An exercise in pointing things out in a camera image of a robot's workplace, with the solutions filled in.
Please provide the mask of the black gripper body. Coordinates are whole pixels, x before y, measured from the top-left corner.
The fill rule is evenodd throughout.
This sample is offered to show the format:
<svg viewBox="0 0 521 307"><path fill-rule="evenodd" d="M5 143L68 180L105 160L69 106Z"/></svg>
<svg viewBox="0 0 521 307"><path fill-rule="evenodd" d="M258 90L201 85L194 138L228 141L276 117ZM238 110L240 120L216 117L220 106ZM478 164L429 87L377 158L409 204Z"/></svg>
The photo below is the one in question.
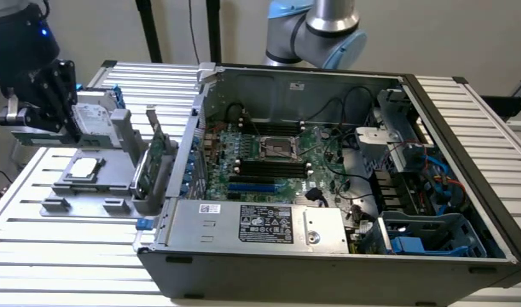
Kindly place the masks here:
<svg viewBox="0 0 521 307"><path fill-rule="evenodd" d="M48 1L0 1L0 89L5 97L38 98L38 85L60 48L48 25Z"/></svg>

